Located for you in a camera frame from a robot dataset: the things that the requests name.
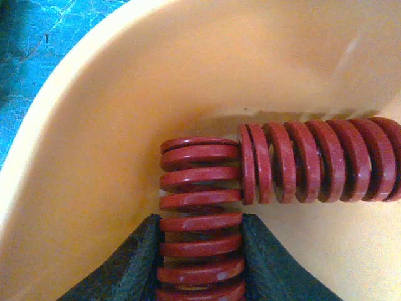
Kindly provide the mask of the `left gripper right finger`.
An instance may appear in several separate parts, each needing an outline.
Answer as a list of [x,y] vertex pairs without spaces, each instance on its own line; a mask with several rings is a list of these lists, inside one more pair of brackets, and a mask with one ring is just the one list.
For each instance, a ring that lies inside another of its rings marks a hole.
[[303,268],[261,219],[244,214],[241,224],[246,300],[339,300]]

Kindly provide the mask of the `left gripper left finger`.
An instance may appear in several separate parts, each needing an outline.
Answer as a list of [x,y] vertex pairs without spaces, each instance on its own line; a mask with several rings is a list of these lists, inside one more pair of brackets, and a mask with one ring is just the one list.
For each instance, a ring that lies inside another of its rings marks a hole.
[[155,300],[161,217],[151,214],[96,270],[59,300]]

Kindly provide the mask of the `red large spring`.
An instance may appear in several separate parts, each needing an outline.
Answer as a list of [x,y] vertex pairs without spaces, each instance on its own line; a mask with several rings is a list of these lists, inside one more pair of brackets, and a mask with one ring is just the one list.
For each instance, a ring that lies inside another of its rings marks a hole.
[[242,124],[243,203],[400,199],[400,125],[384,117]]
[[157,269],[157,300],[244,300],[242,214],[226,209],[242,193],[218,186],[241,177],[238,143],[184,137],[163,142],[160,152],[166,195],[159,206],[173,216],[159,223],[170,238],[159,246],[164,262]]

